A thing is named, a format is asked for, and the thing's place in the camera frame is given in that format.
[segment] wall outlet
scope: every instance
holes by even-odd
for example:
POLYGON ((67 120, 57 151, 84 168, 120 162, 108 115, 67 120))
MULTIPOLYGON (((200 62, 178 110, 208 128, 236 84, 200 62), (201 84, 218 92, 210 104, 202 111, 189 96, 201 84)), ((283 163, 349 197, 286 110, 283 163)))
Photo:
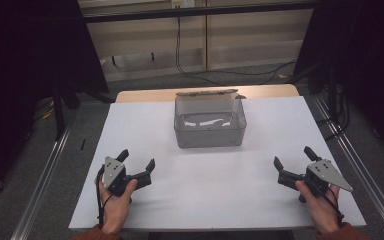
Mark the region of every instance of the wall outlet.
POLYGON ((183 0, 183 7, 184 8, 195 7, 195 0, 183 0))
POLYGON ((171 8, 182 8, 183 7, 183 0, 171 0, 171 8))

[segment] brown sleeve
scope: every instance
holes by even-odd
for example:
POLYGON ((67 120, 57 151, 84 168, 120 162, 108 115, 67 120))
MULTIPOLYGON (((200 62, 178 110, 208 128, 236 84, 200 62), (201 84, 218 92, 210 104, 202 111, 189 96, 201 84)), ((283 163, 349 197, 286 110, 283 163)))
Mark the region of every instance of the brown sleeve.
POLYGON ((97 224, 90 231, 81 233, 71 240, 121 240, 121 238, 119 236, 103 233, 101 231, 101 226, 97 224))
POLYGON ((336 232, 317 235, 317 240, 369 240, 369 238, 357 231, 349 223, 343 223, 336 232))

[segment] hand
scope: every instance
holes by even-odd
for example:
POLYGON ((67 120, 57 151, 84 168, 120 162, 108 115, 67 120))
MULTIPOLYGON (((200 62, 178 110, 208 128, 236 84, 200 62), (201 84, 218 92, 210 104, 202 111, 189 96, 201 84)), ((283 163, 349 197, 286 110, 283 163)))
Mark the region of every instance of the hand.
POLYGON ((135 191, 137 183, 138 181, 136 179, 131 180, 127 184, 123 195, 117 197, 111 196, 110 191, 104 187, 102 181, 99 181, 101 201, 105 202, 109 198, 104 208, 104 226, 101 229, 102 232, 112 235, 118 235, 120 233, 126 222, 129 213, 130 197, 133 191, 135 191))
MULTIPOLYGON (((295 186, 301 192, 302 196, 307 201, 308 210, 310 211, 311 219, 318 233, 326 234, 339 230, 338 218, 335 209, 330 206, 323 197, 314 197, 310 189, 303 181, 296 181, 295 186)), ((326 196, 332 201, 333 204, 337 204, 337 197, 339 194, 339 187, 331 185, 331 191, 326 192, 326 196)))

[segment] gray plastic bin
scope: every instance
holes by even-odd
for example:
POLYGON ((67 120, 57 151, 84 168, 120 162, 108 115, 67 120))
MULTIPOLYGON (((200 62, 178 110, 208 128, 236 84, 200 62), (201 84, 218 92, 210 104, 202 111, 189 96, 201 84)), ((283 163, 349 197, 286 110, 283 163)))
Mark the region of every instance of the gray plastic bin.
POLYGON ((246 119, 237 90, 178 93, 174 130, 180 148, 239 146, 246 119))

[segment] table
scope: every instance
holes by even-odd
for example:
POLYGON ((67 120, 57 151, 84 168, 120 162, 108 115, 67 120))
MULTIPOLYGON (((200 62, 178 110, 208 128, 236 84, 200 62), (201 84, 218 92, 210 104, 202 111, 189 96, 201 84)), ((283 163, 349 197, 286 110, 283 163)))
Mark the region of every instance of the table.
MULTIPOLYGON (((305 101, 297 97, 291 85, 228 88, 238 89, 248 98, 243 100, 248 127, 240 147, 177 147, 172 100, 176 92, 187 89, 119 94, 118 103, 110 108, 70 228, 95 224, 93 179, 105 156, 115 157, 124 148, 130 151, 125 161, 128 174, 143 171, 151 158, 156 161, 153 184, 134 193, 125 230, 278 230, 312 226, 306 206, 297 200, 298 192, 277 184, 273 167, 274 156, 278 156, 286 170, 304 173, 310 163, 303 153, 306 145, 319 156, 333 160, 305 101)), ((340 206, 345 221, 365 225, 350 193, 342 191, 340 206)))

